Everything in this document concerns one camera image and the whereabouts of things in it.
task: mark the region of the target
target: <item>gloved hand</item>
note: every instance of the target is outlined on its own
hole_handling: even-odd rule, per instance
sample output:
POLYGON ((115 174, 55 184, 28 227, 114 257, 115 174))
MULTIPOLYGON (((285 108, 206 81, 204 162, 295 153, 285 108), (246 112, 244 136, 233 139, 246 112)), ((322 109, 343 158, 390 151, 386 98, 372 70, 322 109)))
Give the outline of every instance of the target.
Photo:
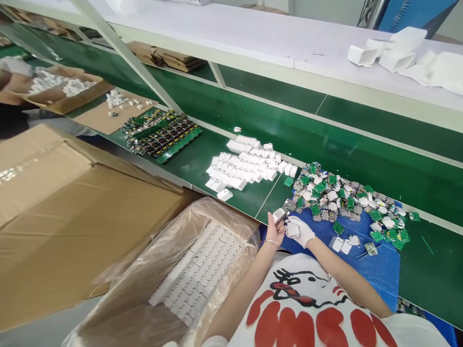
POLYGON ((0 59, 0 68, 11 73, 19 73, 32 77, 32 66, 26 63, 21 58, 5 57, 0 59))
POLYGON ((288 219, 285 220, 285 223, 287 224, 285 226, 286 236, 288 236, 290 239, 297 241, 302 247, 305 248, 306 243, 309 240, 315 238, 315 233, 312 231, 312 229, 310 229, 310 227, 306 223, 304 223, 299 217, 289 216, 288 219), (291 224, 299 228, 299 231, 300 231, 299 235, 295 235, 295 236, 288 235, 287 230, 291 224))

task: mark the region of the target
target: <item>person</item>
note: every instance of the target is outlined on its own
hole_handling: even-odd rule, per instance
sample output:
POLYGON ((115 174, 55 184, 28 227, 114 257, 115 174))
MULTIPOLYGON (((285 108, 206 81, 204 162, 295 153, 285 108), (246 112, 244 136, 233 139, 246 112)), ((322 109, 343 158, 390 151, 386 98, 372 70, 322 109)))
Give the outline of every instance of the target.
POLYGON ((268 213, 267 237, 213 318, 203 347, 449 346, 421 317, 392 314, 373 287, 296 216, 306 254, 278 252, 285 227, 268 213))
POLYGON ((0 141, 16 136, 38 124, 48 124, 73 136, 95 136, 96 133, 73 120, 37 108, 11 93, 28 85, 32 66, 17 57, 0 59, 0 141))

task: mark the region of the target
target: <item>hand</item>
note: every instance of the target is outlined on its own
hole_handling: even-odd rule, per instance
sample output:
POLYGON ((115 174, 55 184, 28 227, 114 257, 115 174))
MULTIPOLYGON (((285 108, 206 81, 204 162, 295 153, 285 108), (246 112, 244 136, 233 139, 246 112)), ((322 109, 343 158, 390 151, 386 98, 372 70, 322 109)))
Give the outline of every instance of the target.
POLYGON ((293 236, 291 239, 297 241, 302 247, 306 248, 307 242, 311 239, 315 239, 315 233, 310 229, 310 226, 304 223, 299 217, 289 216, 285 222, 287 224, 294 223, 299 227, 299 236, 293 236))
POLYGON ((268 212, 269 216, 269 227, 267 228, 267 237, 265 240, 272 240, 278 244, 278 246, 281 246, 281 243, 283 242, 283 238, 285 237, 285 224, 283 221, 278 222, 278 224, 275 224, 273 221, 273 215, 268 212))

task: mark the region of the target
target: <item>red lettering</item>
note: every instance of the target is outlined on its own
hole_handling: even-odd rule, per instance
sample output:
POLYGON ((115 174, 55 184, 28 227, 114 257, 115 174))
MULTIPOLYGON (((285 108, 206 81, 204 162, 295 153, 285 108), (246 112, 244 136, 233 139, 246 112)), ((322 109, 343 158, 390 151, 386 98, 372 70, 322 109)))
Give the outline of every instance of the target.
POLYGON ((269 297, 273 295, 271 290, 264 291, 260 297, 258 297, 253 303, 251 308, 249 309, 249 313, 246 319, 246 326, 249 327, 257 321, 260 314, 260 306, 267 300, 269 297))
POLYGON ((317 332, 326 347, 348 347, 346 335, 340 324, 344 316, 334 307, 329 307, 317 316, 317 332))
POLYGON ((392 337, 389 330, 386 328, 384 323, 375 315, 370 313, 371 318, 373 319, 373 324, 376 328, 376 331, 381 336, 382 340, 389 346, 389 347, 397 347, 397 343, 395 343, 394 338, 392 337))
POLYGON ((315 330, 313 319, 307 312, 298 317, 291 308, 285 307, 280 314, 280 324, 276 337, 277 347, 314 347, 315 330))
POLYGON ((278 312, 280 312, 278 301, 271 302, 262 312, 254 335, 256 347, 272 347, 275 343, 278 333, 278 312))
POLYGON ((351 324, 354 335, 363 347, 376 347, 376 330, 370 317, 363 311, 351 312, 351 324))

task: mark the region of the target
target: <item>blue mat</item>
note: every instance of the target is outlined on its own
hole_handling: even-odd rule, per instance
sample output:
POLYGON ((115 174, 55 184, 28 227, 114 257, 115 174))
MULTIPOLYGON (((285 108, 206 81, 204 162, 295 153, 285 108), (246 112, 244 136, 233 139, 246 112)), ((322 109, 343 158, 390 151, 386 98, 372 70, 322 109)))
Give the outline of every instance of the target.
MULTIPOLYGON (((316 236, 326 245, 329 245, 333 236, 337 234, 333 230, 333 223, 328 221, 314 222, 312 220, 312 211, 304 209, 301 214, 292 213, 307 223, 314 231, 316 236)), ((378 292, 392 312, 395 312, 397 306, 397 296, 399 292, 399 266, 400 254, 395 247, 390 243, 382 240, 374 242, 370 236, 370 224, 373 220, 365 211, 362 212, 360 222, 351 221, 345 217, 339 217, 338 222, 344 227, 344 232, 341 234, 342 239, 347 239, 350 235, 357 235, 360 239, 360 246, 352 247, 349 254, 337 253, 346 263, 356 269, 378 292), (365 243, 373 242, 378 249, 378 255, 366 256, 358 260, 356 256, 366 252, 365 243)), ((260 227, 262 240, 267 234, 267 226, 260 227)), ((281 245, 284 249, 293 254, 306 253, 310 256, 313 254, 304 249, 296 241, 285 236, 281 245)))

